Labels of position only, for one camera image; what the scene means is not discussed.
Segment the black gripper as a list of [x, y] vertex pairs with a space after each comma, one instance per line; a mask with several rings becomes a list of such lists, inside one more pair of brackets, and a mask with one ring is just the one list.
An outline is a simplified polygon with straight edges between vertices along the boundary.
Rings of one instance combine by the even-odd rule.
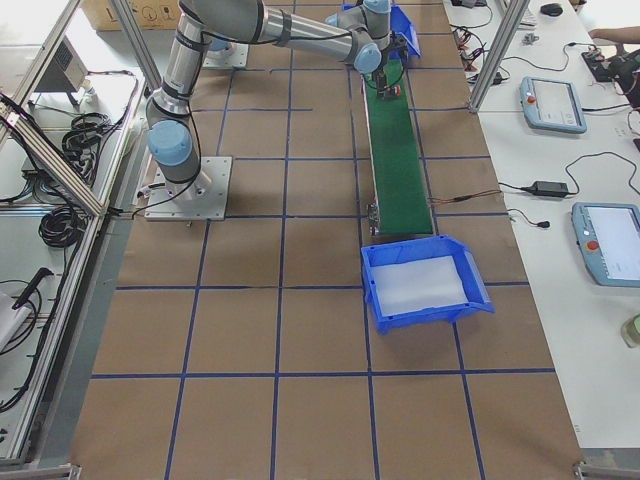
[[391, 32], [389, 34], [387, 45], [381, 49], [382, 59], [377, 68], [377, 72], [382, 74], [385, 66], [390, 60], [399, 60], [402, 67], [406, 66], [409, 58], [408, 43], [401, 34]]

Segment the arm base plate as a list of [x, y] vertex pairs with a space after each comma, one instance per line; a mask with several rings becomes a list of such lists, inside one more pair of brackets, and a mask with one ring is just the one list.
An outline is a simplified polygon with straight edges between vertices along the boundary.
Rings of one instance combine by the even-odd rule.
[[212, 42], [203, 62], [203, 69], [240, 70], [245, 69], [249, 47], [230, 42]]
[[230, 156], [203, 157], [195, 182], [177, 195], [183, 187], [166, 183], [157, 167], [154, 182], [162, 186], [151, 191], [150, 207], [143, 211], [144, 217], [149, 221], [224, 220], [231, 170]]

